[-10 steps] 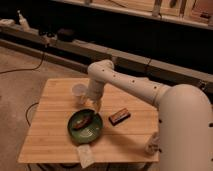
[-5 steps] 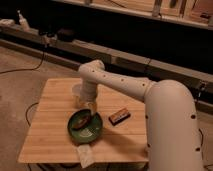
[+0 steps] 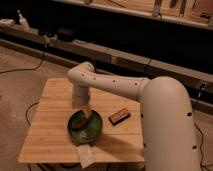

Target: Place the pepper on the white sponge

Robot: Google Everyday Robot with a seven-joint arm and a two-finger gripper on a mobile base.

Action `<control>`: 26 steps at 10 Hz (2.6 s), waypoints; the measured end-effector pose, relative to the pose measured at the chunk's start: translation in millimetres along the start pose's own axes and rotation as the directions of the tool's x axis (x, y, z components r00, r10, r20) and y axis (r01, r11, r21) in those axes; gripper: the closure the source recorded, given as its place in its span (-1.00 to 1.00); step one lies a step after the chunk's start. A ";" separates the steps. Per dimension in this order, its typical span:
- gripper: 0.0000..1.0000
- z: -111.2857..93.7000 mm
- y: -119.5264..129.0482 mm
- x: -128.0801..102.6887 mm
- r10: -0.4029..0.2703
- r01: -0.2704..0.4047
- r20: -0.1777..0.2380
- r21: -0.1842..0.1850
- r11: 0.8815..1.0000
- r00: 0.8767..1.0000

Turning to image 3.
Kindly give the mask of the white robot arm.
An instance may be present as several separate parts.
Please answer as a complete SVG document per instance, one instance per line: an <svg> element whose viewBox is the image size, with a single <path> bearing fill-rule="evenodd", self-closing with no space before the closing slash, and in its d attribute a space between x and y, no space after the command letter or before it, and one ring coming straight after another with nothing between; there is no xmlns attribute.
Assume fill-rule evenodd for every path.
<svg viewBox="0 0 213 171"><path fill-rule="evenodd" d="M146 171L201 171L191 101L178 80L97 74L89 62L67 77L76 105L89 102L91 87L140 103Z"/></svg>

